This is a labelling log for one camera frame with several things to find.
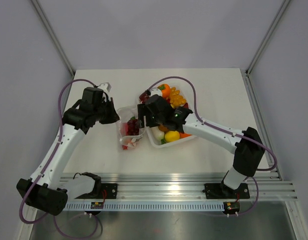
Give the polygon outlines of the clear zip top bag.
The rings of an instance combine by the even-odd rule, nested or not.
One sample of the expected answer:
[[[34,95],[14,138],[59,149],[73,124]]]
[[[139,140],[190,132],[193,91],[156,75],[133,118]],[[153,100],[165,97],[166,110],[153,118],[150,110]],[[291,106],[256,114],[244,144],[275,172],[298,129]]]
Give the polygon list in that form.
[[[123,150],[135,149],[143,138],[145,129],[140,128],[137,106],[119,108],[117,114],[120,117],[116,122],[118,141]]]

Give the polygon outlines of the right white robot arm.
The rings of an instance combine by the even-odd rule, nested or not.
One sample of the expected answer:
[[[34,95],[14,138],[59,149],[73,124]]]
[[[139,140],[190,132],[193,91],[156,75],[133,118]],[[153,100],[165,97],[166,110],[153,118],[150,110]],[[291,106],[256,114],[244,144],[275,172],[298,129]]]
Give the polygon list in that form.
[[[167,101],[155,94],[137,106],[141,128],[163,125],[170,131],[186,133],[208,140],[233,154],[233,165],[211,195],[218,199],[241,196],[239,187],[248,177],[253,177],[265,153],[256,129],[230,130],[203,120],[189,108],[172,108]]]

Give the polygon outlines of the brown kiwi fruit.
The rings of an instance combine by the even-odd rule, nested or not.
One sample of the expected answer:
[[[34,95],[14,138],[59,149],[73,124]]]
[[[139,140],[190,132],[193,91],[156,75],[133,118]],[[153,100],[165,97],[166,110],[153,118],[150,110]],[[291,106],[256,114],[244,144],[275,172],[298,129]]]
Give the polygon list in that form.
[[[168,132],[168,131],[169,131],[168,128],[165,127],[165,126],[163,126],[163,125],[159,125],[159,126],[158,126],[158,129],[159,129],[160,131],[162,131],[162,132]]]

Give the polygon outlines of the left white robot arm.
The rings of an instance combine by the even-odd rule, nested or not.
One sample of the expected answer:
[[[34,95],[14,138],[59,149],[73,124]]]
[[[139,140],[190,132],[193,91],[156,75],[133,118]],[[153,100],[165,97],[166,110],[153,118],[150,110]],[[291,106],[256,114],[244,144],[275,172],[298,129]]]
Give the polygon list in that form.
[[[64,112],[57,137],[45,158],[28,179],[20,179],[16,189],[21,205],[28,205],[56,216],[68,200],[77,197],[96,199],[105,195],[101,177],[84,172],[78,178],[61,185],[60,178],[75,148],[96,123],[112,124],[119,120],[110,84],[87,87],[82,98]]]

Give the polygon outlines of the purple grape bunch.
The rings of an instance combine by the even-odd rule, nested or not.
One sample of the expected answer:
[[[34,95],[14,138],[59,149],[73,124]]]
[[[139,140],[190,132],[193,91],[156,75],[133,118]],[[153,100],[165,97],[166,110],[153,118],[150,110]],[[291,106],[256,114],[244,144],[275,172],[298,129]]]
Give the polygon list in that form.
[[[140,129],[140,126],[139,126],[139,123],[138,123],[138,119],[135,118],[135,117],[132,117],[128,122],[128,133],[127,135],[128,136],[137,136],[139,135],[139,129]]]

